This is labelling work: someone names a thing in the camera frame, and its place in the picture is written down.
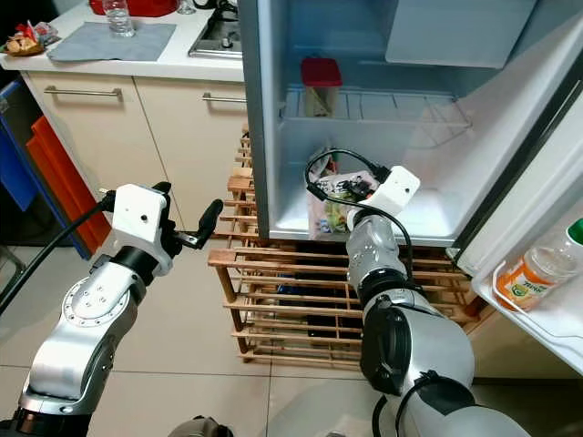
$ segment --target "orange juice bottle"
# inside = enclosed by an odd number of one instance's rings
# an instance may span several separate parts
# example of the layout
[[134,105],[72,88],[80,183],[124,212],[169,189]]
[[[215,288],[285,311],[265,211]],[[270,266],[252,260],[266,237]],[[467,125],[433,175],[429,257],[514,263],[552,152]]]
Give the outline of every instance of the orange juice bottle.
[[[552,289],[583,272],[583,218],[551,233],[498,276],[496,288],[523,310],[531,310]],[[514,308],[496,295],[498,302]]]

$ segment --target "white wall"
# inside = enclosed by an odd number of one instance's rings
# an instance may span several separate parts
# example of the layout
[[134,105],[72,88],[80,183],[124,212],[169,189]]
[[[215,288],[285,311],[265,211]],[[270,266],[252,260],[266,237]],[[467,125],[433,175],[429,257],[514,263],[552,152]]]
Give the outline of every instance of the white wall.
[[68,11],[71,7],[86,1],[87,0],[53,0],[53,4],[56,7],[56,11],[59,14],[63,14],[66,11]]

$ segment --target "gray towel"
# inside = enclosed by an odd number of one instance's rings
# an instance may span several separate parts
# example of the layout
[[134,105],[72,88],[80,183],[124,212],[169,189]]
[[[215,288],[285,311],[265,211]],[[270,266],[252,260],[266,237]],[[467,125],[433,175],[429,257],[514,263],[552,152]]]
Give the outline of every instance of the gray towel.
[[111,35],[107,23],[84,23],[47,56],[54,61],[156,61],[176,25],[136,25],[132,37]]

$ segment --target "juice label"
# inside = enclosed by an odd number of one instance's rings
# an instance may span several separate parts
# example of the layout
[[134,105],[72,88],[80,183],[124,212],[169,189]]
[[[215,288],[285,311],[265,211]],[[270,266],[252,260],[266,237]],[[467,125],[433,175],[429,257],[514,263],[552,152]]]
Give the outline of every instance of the juice label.
[[[508,299],[523,310],[529,310],[555,283],[540,278],[528,268],[524,259],[521,259],[512,269],[507,270],[498,278],[496,285],[498,291]],[[503,300],[499,301],[505,307],[513,310]]]

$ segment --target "white countertop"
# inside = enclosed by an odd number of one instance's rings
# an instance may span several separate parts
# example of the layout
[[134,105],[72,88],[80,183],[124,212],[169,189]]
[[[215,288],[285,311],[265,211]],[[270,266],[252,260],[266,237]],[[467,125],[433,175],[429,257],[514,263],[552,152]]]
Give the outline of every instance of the white countertop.
[[[156,62],[92,61],[55,62],[46,56],[13,57],[0,54],[0,66],[6,70],[59,71],[68,73],[94,73],[118,76],[175,77],[185,79],[243,82],[243,64],[233,59],[206,59],[189,57],[188,51],[204,29],[211,10],[197,10],[192,15],[176,12],[161,17],[134,17],[141,23],[175,24],[168,45]],[[51,22],[61,38],[66,38],[84,22],[106,22],[86,4],[78,5]],[[49,46],[51,50],[59,43]]]

